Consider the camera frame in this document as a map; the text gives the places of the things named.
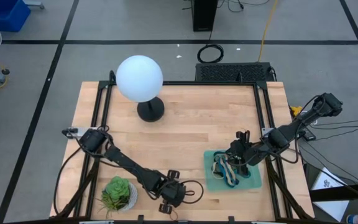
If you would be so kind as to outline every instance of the gray floor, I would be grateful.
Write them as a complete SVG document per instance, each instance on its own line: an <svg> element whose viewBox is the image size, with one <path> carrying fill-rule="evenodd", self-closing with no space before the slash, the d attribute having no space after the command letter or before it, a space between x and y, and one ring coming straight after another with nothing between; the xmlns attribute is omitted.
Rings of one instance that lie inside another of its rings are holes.
<svg viewBox="0 0 358 224"><path fill-rule="evenodd" d="M16 34L4 32L4 39L58 40L73 0L43 2L46 10L32 9L22 30ZM346 2L358 26L358 1ZM232 13L225 4L217 11L212 39L260 40L272 5L270 1ZM67 39L207 39L209 32L192 31L191 12L182 10L188 6L188 2L179 0L80 0ZM233 3L231 7L237 9L238 5ZM340 2L330 0L279 1L267 39L357 40ZM154 58L166 80L194 80L196 54L202 46L65 45L5 222L48 217L67 143L60 131L71 124L82 81L107 79L110 70L116 70L125 58L135 54ZM3 44L0 48L0 61L11 70L8 85L0 90L0 204L56 48L52 44ZM259 45L231 44L223 48L222 62L254 62L259 54ZM209 60L216 55L208 49L203 58ZM263 61L275 67L291 105L301 106L323 92L332 92L344 102L340 116L319 123L358 119L358 45L266 45ZM342 131L313 130L318 138ZM358 132L311 144L331 162L358 177ZM309 146L301 145L321 159ZM322 167L303 154L307 161ZM334 173L351 178L321 160ZM349 206L347 213L358 213L358 206Z"/></svg>

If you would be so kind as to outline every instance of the black lamp base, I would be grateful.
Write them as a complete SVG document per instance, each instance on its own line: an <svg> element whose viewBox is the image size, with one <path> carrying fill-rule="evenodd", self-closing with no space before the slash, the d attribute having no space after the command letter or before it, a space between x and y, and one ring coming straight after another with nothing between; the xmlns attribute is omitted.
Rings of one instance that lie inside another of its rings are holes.
<svg viewBox="0 0 358 224"><path fill-rule="evenodd" d="M158 121L164 114L164 111L164 103L158 97L137 105L137 114L139 114L142 120L147 122Z"/></svg>

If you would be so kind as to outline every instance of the white paper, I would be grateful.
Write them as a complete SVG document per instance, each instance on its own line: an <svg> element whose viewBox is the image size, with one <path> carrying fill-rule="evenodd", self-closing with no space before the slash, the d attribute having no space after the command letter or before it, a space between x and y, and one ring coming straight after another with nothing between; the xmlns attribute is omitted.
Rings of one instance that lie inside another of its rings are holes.
<svg viewBox="0 0 358 224"><path fill-rule="evenodd" d="M328 171L327 168L324 167L323 171L335 177L336 180L344 183L341 179L336 177L334 174L330 173L330 171ZM318 190L318 189L326 189L330 187L342 187L342 185L338 183L336 180L330 178L327 174L320 172L319 176L316 179L316 182L314 183L311 189ZM345 214L345 210L347 208L347 205L349 204L349 201L347 200L347 201L334 201L334 202L314 202L314 204L340 222L342 220L343 215Z"/></svg>

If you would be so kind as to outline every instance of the potted plant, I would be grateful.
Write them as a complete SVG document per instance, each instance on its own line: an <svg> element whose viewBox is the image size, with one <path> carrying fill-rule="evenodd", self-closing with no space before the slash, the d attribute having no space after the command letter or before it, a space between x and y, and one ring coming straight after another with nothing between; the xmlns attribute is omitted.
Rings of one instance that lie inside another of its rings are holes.
<svg viewBox="0 0 358 224"><path fill-rule="evenodd" d="M127 179L115 176L102 191L102 203L108 212L131 209L137 200L135 186Z"/></svg>

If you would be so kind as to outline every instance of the white sphere lamp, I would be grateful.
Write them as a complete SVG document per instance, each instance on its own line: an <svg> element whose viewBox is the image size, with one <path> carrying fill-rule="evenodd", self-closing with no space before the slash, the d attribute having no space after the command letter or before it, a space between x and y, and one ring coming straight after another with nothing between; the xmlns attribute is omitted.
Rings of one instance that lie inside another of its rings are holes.
<svg viewBox="0 0 358 224"><path fill-rule="evenodd" d="M157 97L162 88L160 66L151 58L135 55L118 67L116 83L126 98L138 102L137 113L144 121L159 120L164 114L164 103Z"/></svg>

